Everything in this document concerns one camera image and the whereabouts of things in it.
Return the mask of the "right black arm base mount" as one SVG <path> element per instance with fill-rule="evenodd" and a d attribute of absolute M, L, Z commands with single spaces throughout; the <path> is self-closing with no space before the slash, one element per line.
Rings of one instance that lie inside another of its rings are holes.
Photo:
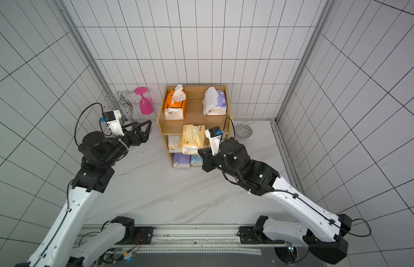
<path fill-rule="evenodd" d="M 237 236 L 240 237 L 241 244 L 285 244 L 284 240 L 270 239 L 263 233 L 265 222 L 269 219 L 268 216 L 261 215 L 254 226 L 239 227 Z"/>

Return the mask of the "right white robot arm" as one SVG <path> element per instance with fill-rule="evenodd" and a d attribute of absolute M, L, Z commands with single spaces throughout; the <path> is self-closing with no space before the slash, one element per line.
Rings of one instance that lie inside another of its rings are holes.
<path fill-rule="evenodd" d="M 254 226 L 239 228 L 240 243 L 281 245 L 283 249 L 277 253 L 283 253 L 291 264 L 298 261 L 297 247 L 307 248 L 328 264 L 337 264 L 347 256 L 348 242 L 344 237 L 352 225 L 349 216 L 331 213 L 315 204 L 278 171 L 251 159 L 246 147 L 235 138 L 223 141 L 217 149 L 200 149 L 198 154 L 204 171 L 217 169 L 225 178 L 233 177 L 231 184 L 271 200 L 298 219 L 290 223 L 261 215 Z"/>

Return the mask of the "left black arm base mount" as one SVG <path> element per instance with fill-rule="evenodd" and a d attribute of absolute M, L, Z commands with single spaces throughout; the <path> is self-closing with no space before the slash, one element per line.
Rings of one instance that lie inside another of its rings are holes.
<path fill-rule="evenodd" d="M 125 228 L 123 237 L 115 243 L 116 245 L 151 244 L 153 227 L 137 227 L 134 219 L 124 216 L 117 216 L 110 223 L 120 224 Z"/>

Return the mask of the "yellow tissue pack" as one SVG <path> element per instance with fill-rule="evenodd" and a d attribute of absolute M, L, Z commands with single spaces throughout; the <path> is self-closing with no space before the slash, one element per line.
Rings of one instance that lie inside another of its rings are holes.
<path fill-rule="evenodd" d="M 184 155 L 196 155 L 199 149 L 204 148 L 205 126 L 184 125 L 182 134 L 181 153 Z"/>

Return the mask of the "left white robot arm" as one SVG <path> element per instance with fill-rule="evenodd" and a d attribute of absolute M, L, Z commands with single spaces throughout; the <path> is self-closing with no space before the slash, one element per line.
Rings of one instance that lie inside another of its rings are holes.
<path fill-rule="evenodd" d="M 81 168 L 67 188 L 66 202 L 50 231 L 22 267 L 89 267 L 113 245 L 140 242 L 134 220 L 118 216 L 97 236 L 74 248 L 75 240 L 95 202 L 105 192 L 115 171 L 113 166 L 132 146 L 146 143 L 151 120 L 130 123 L 122 136 L 107 137 L 90 132 L 79 144 Z"/>

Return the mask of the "orange tissue pack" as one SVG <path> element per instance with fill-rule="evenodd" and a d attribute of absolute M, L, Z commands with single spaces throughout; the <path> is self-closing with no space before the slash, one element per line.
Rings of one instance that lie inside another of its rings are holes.
<path fill-rule="evenodd" d="M 183 85 L 178 84 L 175 89 L 169 91 L 164 103 L 165 120 L 184 120 L 187 107 L 187 93 Z"/>

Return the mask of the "beige tissue pack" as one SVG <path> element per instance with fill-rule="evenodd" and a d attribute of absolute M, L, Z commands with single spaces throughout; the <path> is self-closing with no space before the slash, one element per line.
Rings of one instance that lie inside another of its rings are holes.
<path fill-rule="evenodd" d="M 181 153 L 182 136 L 169 135 L 168 136 L 168 150 L 170 153 Z"/>

